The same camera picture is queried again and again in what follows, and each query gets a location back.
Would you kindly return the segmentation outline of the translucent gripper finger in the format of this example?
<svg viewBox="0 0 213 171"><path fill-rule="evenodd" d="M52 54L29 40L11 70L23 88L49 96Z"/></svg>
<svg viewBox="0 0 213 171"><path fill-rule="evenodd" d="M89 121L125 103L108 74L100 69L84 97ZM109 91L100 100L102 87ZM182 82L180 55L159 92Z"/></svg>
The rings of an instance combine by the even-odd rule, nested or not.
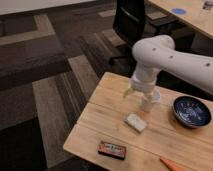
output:
<svg viewBox="0 0 213 171"><path fill-rule="evenodd" d="M152 94L144 94L144 110L149 112L152 108Z"/></svg>
<svg viewBox="0 0 213 171"><path fill-rule="evenodd" d="M126 98L128 95L130 95L131 93L133 93L133 88L128 88L124 94L123 94L123 98Z"/></svg>

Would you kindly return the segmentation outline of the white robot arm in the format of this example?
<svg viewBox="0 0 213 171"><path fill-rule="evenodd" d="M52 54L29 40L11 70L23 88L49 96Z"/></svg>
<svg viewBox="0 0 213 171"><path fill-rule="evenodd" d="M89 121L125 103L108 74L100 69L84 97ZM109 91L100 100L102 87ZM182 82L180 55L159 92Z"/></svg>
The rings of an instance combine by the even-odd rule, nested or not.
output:
<svg viewBox="0 0 213 171"><path fill-rule="evenodd" d="M155 86L161 70L213 94L213 57L176 51L175 42L168 35L137 41L132 55L137 64L127 92L142 92L141 107L146 112L160 100Z"/></svg>

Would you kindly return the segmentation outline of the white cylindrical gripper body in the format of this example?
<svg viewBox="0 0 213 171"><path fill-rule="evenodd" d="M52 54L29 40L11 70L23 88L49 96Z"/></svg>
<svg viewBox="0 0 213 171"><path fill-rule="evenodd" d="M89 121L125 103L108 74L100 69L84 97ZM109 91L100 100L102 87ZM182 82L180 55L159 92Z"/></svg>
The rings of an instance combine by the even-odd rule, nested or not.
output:
<svg viewBox="0 0 213 171"><path fill-rule="evenodd" d="M132 89L142 93L151 93L154 91L157 75L158 70L156 68L137 64L130 79L130 86Z"/></svg>

